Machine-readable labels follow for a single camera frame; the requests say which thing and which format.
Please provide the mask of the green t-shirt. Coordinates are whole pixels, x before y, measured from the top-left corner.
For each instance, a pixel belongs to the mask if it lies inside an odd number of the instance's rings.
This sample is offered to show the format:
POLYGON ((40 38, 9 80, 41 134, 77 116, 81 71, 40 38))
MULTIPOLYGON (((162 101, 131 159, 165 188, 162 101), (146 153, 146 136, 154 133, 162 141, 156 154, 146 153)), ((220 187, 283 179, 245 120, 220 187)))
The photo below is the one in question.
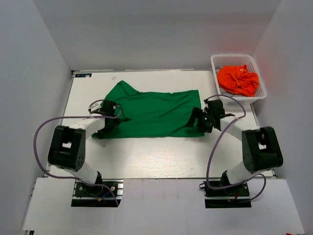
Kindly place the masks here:
POLYGON ((122 108, 120 124, 113 130, 94 133, 94 139, 120 138, 196 138, 203 137, 197 127, 186 124, 193 108, 201 107, 199 92, 140 92, 125 81, 117 83, 106 95, 122 108))

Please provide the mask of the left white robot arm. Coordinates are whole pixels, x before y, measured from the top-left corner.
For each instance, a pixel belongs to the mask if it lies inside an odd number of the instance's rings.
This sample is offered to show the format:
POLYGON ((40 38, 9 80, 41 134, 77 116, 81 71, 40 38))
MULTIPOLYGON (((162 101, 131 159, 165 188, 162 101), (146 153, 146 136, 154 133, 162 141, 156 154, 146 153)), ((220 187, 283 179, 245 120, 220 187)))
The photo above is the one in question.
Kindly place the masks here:
POLYGON ((86 161, 86 140, 106 127, 107 120, 118 116, 90 115, 70 126, 55 128, 48 153, 48 162, 70 173, 75 180, 84 182, 92 195, 103 191, 102 177, 86 161))

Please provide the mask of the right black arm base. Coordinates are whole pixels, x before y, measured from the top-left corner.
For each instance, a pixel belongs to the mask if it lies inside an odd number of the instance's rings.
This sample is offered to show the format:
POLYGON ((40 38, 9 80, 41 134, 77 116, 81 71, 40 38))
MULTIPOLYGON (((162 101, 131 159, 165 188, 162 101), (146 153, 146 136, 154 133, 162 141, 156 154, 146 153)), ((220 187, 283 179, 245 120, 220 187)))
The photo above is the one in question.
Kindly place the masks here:
POLYGON ((251 208, 247 183, 227 189, 213 190, 203 181, 199 188, 204 191, 206 209, 251 208))

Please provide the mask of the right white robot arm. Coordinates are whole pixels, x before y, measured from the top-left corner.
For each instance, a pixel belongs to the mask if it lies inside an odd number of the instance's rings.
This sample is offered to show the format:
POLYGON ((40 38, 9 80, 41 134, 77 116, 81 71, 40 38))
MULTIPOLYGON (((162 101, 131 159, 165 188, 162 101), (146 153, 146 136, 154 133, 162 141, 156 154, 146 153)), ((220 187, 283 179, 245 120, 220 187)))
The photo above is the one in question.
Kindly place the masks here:
POLYGON ((213 186, 206 180, 207 186, 212 190, 222 190, 226 195, 233 195, 244 184, 262 172, 281 167, 283 155, 272 127, 259 127, 252 129, 243 122, 246 111, 240 117, 227 114, 220 99, 206 99, 204 109, 195 107, 186 124, 186 127, 196 126, 199 131, 211 133, 213 129, 220 131, 210 153, 208 163, 211 164, 213 155, 224 134, 228 133, 242 143, 242 161, 232 169, 226 170, 219 186, 213 186))

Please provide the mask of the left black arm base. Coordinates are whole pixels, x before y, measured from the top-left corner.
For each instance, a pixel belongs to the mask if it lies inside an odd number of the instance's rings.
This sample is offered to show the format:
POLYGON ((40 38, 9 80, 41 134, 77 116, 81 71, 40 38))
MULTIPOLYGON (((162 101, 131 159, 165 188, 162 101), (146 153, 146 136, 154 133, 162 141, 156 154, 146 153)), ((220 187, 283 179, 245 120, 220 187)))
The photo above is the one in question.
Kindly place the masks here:
POLYGON ((123 179, 103 179, 102 186, 88 186, 76 181, 71 207, 117 208, 122 200, 123 179))

